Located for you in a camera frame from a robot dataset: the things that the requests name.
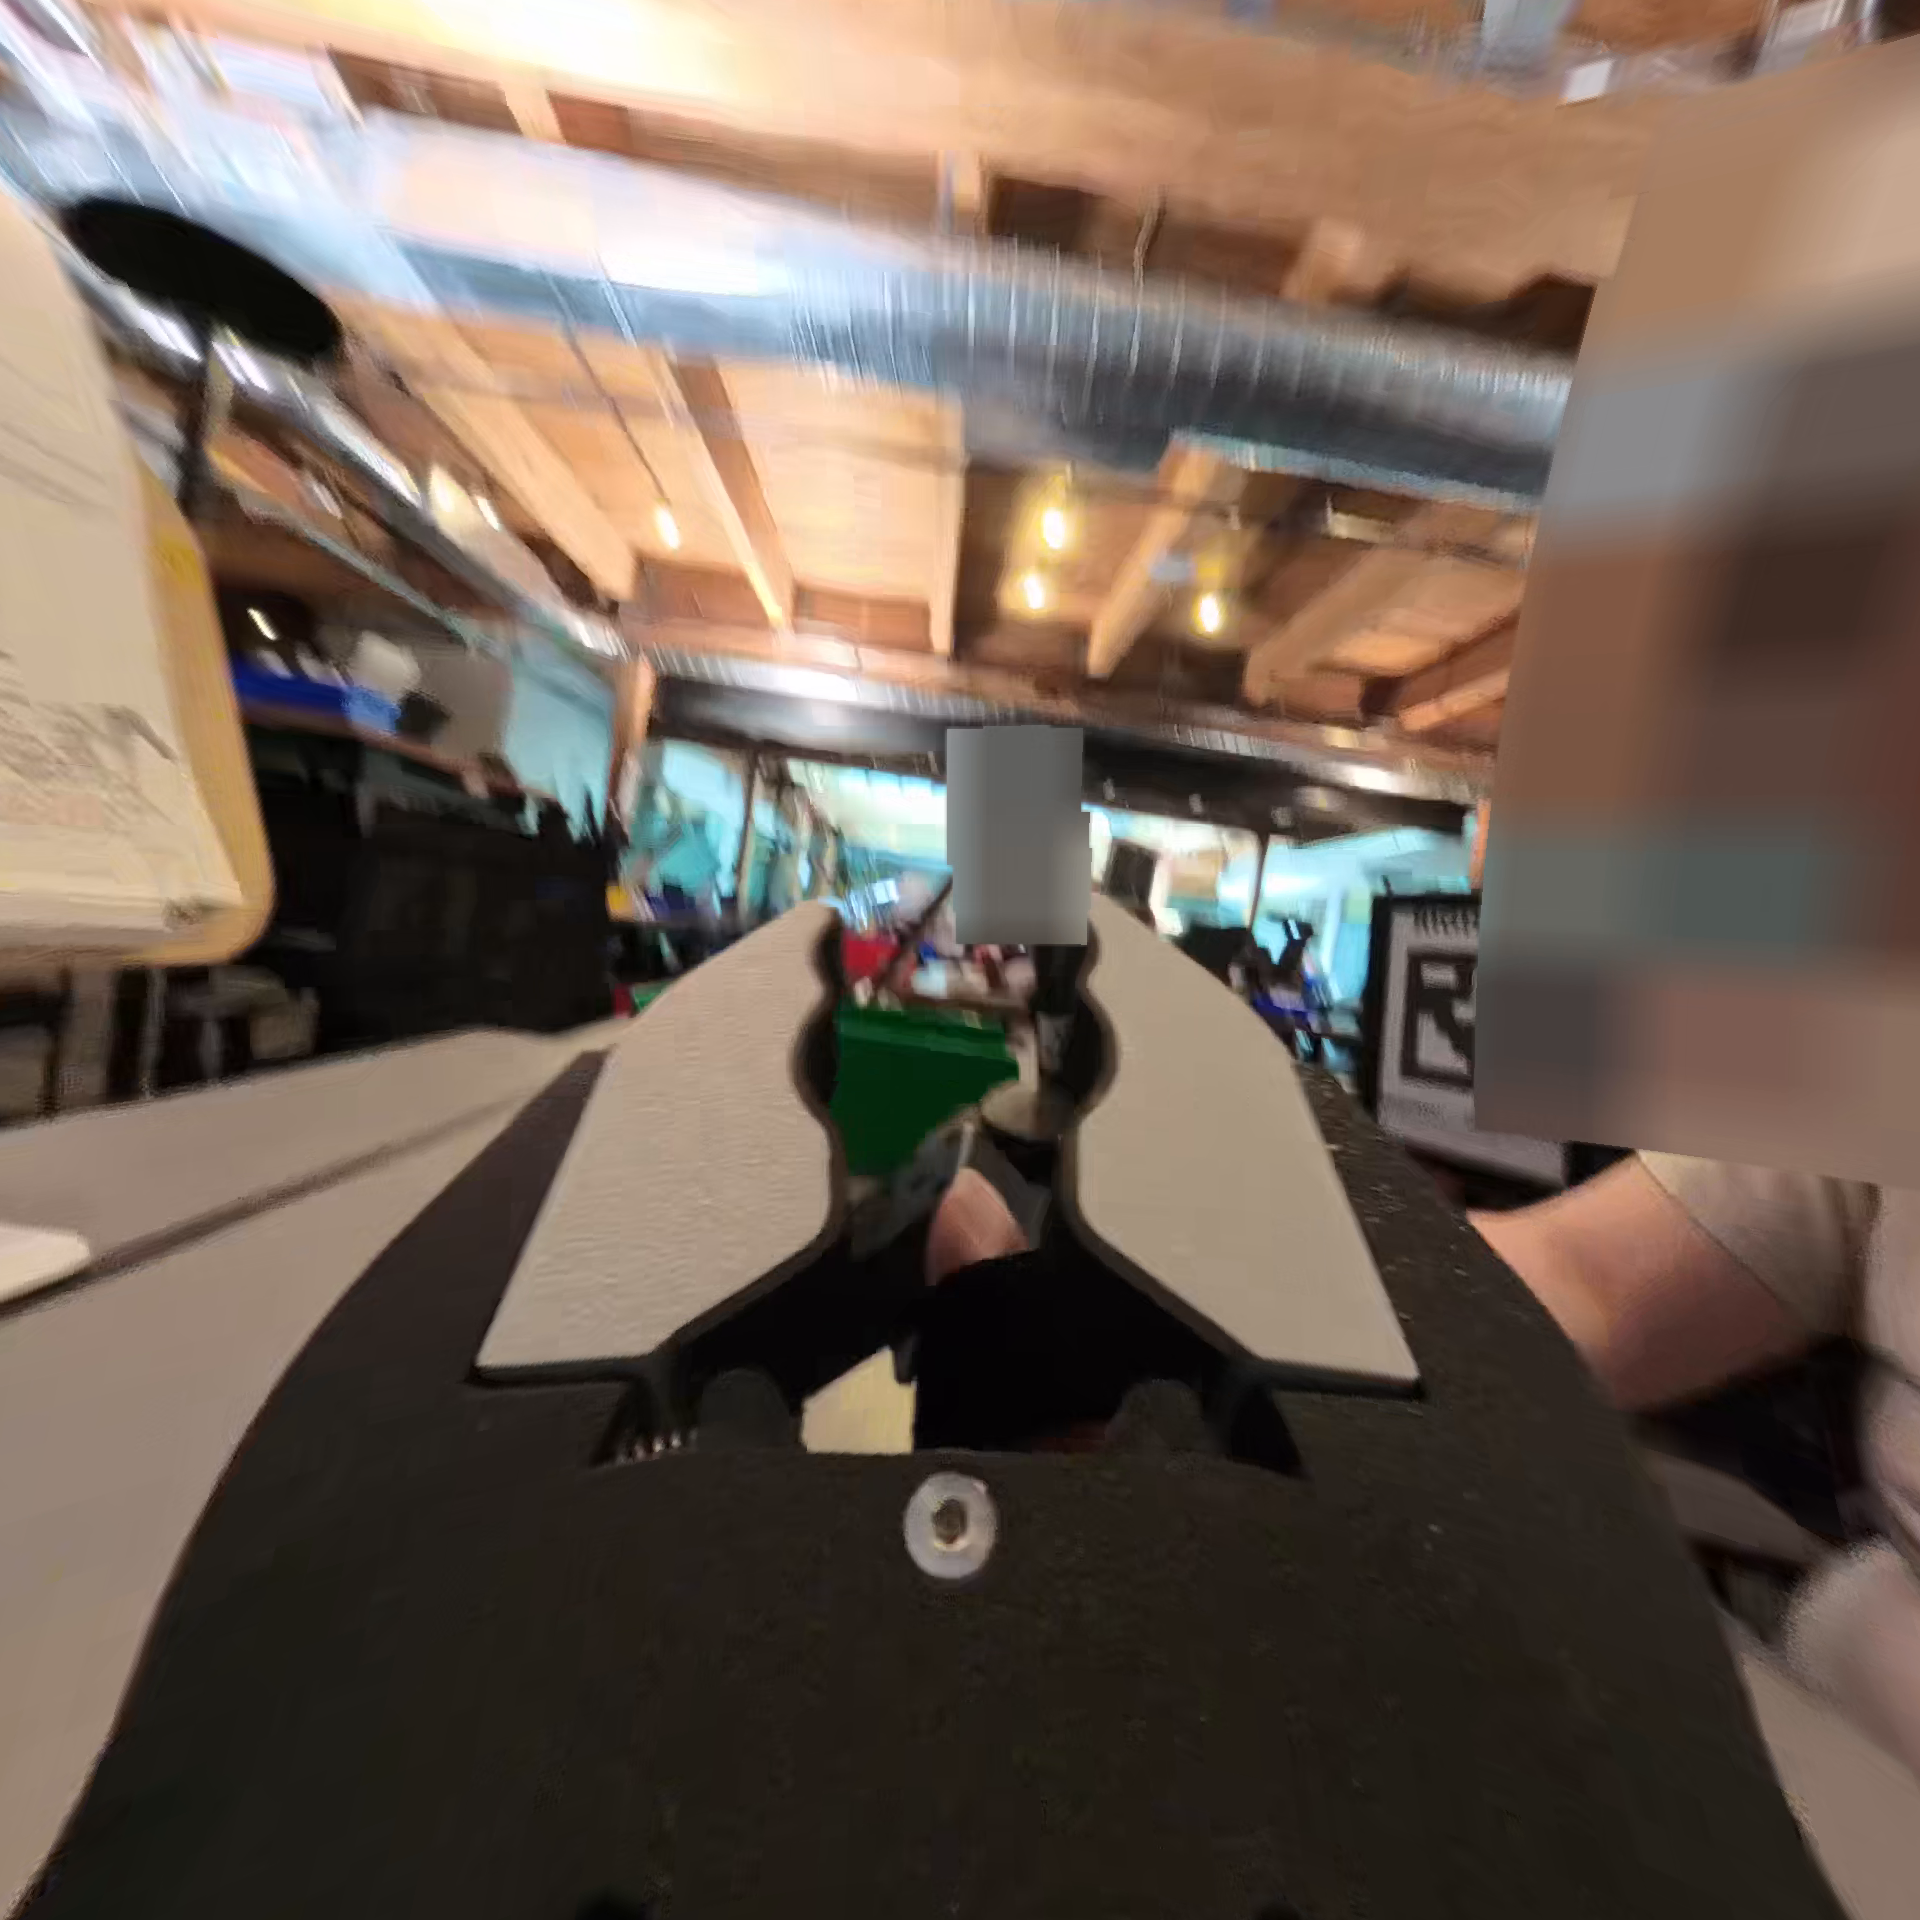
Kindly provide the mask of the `person's right forearm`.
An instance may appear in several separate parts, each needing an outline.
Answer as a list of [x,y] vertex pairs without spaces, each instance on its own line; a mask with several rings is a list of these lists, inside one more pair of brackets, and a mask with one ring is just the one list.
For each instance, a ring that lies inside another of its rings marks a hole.
[[1729,1258],[1639,1153],[1544,1203],[1471,1225],[1625,1410],[1697,1402],[1801,1361],[1818,1335]]

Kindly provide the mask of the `silver ventilation duct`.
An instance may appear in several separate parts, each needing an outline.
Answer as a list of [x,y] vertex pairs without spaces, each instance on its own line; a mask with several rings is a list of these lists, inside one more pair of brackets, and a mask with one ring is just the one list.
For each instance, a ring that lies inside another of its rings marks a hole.
[[58,209],[183,213],[339,297],[715,362],[831,369],[1020,415],[1074,457],[1171,442],[1341,485],[1521,509],[1563,355],[1068,256],[850,224],[643,163],[393,120],[4,104],[4,168]]

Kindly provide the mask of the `person's left hand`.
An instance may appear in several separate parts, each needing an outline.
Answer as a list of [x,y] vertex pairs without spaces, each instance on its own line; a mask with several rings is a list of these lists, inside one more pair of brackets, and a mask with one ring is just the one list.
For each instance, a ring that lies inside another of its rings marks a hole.
[[1117,1407],[1098,1293],[1037,1248],[1001,1193],[957,1173],[932,1212],[912,1340],[922,1452],[1092,1453]]

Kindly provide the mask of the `green plastic bin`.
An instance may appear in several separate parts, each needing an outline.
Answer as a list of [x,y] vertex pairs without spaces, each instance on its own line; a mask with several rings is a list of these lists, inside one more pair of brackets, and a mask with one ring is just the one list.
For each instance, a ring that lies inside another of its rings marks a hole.
[[931,1133],[1020,1076],[1004,1031],[971,1015],[845,1001],[834,1045],[831,1121],[855,1178],[897,1173]]

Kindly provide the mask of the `black mesh partition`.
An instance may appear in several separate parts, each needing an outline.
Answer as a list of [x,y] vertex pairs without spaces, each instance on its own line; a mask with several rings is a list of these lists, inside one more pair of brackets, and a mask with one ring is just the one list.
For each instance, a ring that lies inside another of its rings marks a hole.
[[615,1010],[607,852],[384,739],[244,722],[275,901],[240,965],[317,1009],[321,1052]]

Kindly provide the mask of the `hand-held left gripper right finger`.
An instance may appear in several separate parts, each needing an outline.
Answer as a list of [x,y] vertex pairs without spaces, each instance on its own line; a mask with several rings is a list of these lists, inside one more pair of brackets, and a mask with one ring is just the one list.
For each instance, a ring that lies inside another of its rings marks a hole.
[[1261,1380],[1416,1394],[1419,1365],[1282,1040],[1106,897],[1079,980],[1100,1072],[1061,1193],[1087,1248]]

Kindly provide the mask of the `black round disc on pole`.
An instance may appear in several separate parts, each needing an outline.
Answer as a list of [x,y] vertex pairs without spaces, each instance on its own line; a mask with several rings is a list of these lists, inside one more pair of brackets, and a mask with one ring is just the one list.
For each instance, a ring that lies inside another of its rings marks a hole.
[[225,345],[258,347],[301,372],[332,370],[345,330],[283,267],[171,210],[90,196],[60,209],[58,227],[91,271],[186,328],[199,365],[183,403],[176,505],[195,521],[211,487],[211,443],[233,405]]

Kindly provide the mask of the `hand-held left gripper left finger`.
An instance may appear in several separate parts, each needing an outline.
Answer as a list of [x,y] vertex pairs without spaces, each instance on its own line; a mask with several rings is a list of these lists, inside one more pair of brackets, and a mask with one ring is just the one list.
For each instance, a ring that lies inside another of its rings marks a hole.
[[827,904],[801,904],[627,1024],[482,1338],[482,1378],[669,1361],[831,1243],[845,1156],[809,1060],[833,1040],[841,932]]

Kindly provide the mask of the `printed instruction sheet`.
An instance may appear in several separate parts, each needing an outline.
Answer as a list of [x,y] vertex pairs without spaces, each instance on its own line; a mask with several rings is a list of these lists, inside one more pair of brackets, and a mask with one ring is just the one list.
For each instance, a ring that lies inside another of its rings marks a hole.
[[151,477],[49,231],[4,196],[8,948],[141,954],[242,901],[162,671]]

